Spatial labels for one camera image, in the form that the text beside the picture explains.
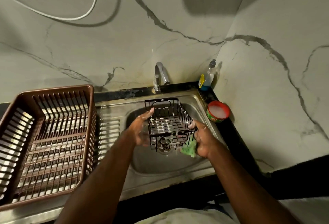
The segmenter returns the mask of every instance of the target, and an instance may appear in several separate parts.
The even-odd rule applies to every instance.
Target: faucet
[[[157,62],[157,64],[155,64],[154,81],[153,81],[153,89],[152,89],[152,92],[154,94],[161,93],[160,76],[162,77],[163,84],[165,85],[170,84],[166,69],[163,67],[162,62]]]

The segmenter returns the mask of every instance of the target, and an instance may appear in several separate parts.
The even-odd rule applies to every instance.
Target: wire
[[[85,18],[87,15],[89,15],[89,14],[93,11],[93,9],[94,9],[94,7],[95,7],[95,5],[96,5],[96,2],[97,2],[97,0],[94,0],[92,6],[90,7],[90,9],[89,9],[85,14],[83,14],[82,16],[75,17],[75,18],[63,18],[63,17],[57,17],[57,16],[52,16],[52,15],[49,15],[49,14],[43,13],[43,12],[41,12],[41,11],[39,11],[39,10],[36,10],[36,9],[34,9],[34,8],[31,8],[31,7],[29,7],[29,6],[25,5],[25,4],[23,4],[22,2],[20,2],[20,1],[18,1],[18,0],[13,0],[13,1],[14,1],[14,2],[17,2],[19,5],[25,7],[25,8],[27,8],[27,9],[29,9],[29,10],[34,11],[35,13],[38,13],[38,14],[40,14],[40,15],[43,15],[43,16],[46,16],[46,17],[49,17],[49,18],[52,18],[52,19],[62,20],[62,21],[76,21],[76,20],[80,20],[80,19],[82,19],[82,18]]]

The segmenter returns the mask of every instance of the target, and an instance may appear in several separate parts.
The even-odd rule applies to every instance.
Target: hand
[[[149,140],[147,140],[148,133],[144,133],[143,127],[145,120],[148,119],[154,113],[154,108],[148,112],[139,115],[128,127],[128,131],[133,135],[136,145],[147,146]]]
[[[198,127],[198,130],[194,133],[194,138],[198,142],[197,153],[199,156],[208,158],[209,152],[214,150],[219,141],[212,135],[209,128],[197,120],[193,120],[190,129]]]

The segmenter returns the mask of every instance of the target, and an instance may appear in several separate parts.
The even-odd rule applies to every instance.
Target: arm
[[[234,159],[226,147],[214,138],[201,122],[198,130],[197,153],[211,162],[241,224],[299,224],[299,222],[266,192]]]
[[[68,199],[56,224],[113,221],[134,148],[143,141],[143,123],[153,112],[152,108],[138,116],[122,132],[97,168]]]

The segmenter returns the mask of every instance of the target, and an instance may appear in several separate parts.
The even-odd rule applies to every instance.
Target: white cloth
[[[236,224],[226,214],[215,210],[173,209],[141,220],[136,224]]]

